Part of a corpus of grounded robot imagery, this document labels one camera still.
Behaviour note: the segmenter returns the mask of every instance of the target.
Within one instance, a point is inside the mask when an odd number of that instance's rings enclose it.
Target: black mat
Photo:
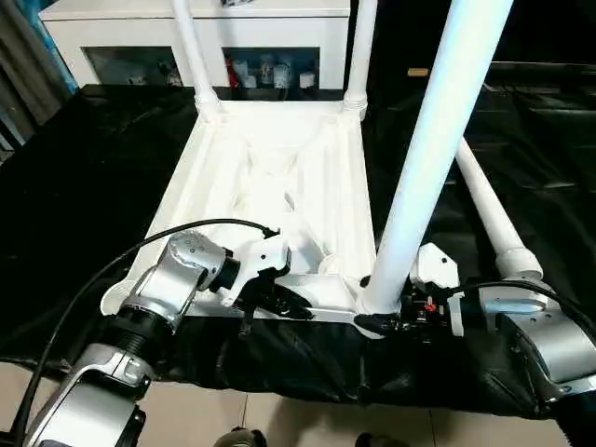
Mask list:
[[[381,234],[423,90],[364,123],[373,225]],[[596,316],[596,104],[581,95],[483,92],[467,139],[546,281]],[[87,86],[0,168],[0,359],[33,364],[89,274],[142,238],[196,112],[192,89]],[[462,279],[496,278],[494,254],[456,169],[427,232]],[[99,318],[112,272],[68,320],[53,367],[73,359]],[[439,406],[546,417],[497,335],[421,345],[370,341],[349,326],[187,318],[164,380],[307,400]]]

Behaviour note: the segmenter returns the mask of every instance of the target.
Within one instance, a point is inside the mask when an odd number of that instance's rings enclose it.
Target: glass cabinet door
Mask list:
[[[100,83],[181,86],[170,47],[83,47]]]

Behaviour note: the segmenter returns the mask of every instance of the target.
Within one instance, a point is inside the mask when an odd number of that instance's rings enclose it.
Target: cable connector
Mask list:
[[[263,236],[265,239],[269,239],[270,237],[273,236],[277,236],[281,234],[281,230],[278,229],[277,231],[272,230],[271,228],[263,228],[261,231],[263,231]]]

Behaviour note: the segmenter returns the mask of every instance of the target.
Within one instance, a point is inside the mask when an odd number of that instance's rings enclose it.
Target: black cable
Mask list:
[[[14,427],[14,435],[15,435],[14,445],[16,447],[22,447],[22,445],[25,441],[25,432],[27,429],[27,422],[29,421],[29,415],[31,414],[31,407],[34,402],[35,391],[37,390],[37,387],[39,386],[39,382],[41,381],[42,373],[43,373],[44,367],[46,366],[47,359],[49,357],[49,352],[50,352],[51,348],[54,346],[54,342],[56,341],[58,332],[60,332],[60,329],[61,329],[62,325],[64,324],[64,321],[66,320],[66,318],[68,317],[70,312],[73,310],[76,303],[87,292],[87,290],[93,285],[93,283],[95,283],[95,281],[100,279],[108,270],[110,270],[112,267],[114,267],[116,264],[118,264],[124,258],[131,255],[133,252],[137,251],[141,247],[144,247],[145,245],[150,244],[151,242],[155,242],[156,240],[161,239],[162,237],[169,236],[174,233],[178,233],[180,231],[187,230],[189,228],[197,228],[199,226],[213,225],[213,224],[236,224],[236,225],[249,226],[251,228],[256,228],[258,230],[261,230],[265,237],[271,237],[271,236],[277,234],[275,231],[271,230],[270,228],[267,228],[264,225],[261,225],[259,223],[257,224],[255,222],[250,222],[250,221],[243,221],[240,219],[207,219],[207,220],[203,220],[203,221],[194,221],[194,222],[190,222],[190,223],[185,223],[183,225],[174,226],[173,228],[170,228],[168,230],[164,230],[159,233],[156,233],[156,234],[148,237],[147,239],[142,240],[141,242],[137,243],[136,245],[130,247],[128,250],[124,251],[123,253],[121,253],[120,255],[115,257],[114,260],[112,260],[110,263],[106,264],[95,275],[93,275],[85,283],[85,285],[83,285],[83,287],[76,293],[76,295],[73,297],[71,302],[66,306],[66,309],[64,309],[64,313],[61,315],[60,319],[58,320],[58,323],[56,323],[56,326],[54,327],[54,331],[52,332],[52,334],[49,336],[49,339],[47,340],[46,347],[44,348],[41,358],[37,362],[37,366],[35,367],[35,371],[34,371],[33,375],[31,376],[31,380],[29,381],[27,390],[25,391],[25,394],[23,395],[23,398],[22,398],[22,401],[20,404],[20,412],[17,415],[17,419],[15,420],[15,424],[13,426]]]
[[[530,281],[502,279],[499,281],[485,281],[464,284],[457,287],[443,289],[442,291],[446,292],[449,296],[453,296],[461,291],[476,291],[486,287],[515,287],[518,289],[526,289],[527,291],[535,291],[536,293],[545,295],[551,300],[559,303],[563,312],[568,314],[571,319],[575,320],[584,331],[587,331],[591,338],[596,339],[596,325],[581,311],[578,304],[569,300],[568,298],[562,297],[550,289],[539,286]]]

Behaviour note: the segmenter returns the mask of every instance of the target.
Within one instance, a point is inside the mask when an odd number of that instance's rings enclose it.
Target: white cabinet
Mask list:
[[[285,64],[295,87],[343,87],[349,0],[190,3],[213,86],[273,87]],[[40,17],[80,87],[193,85],[169,0],[59,0]]]

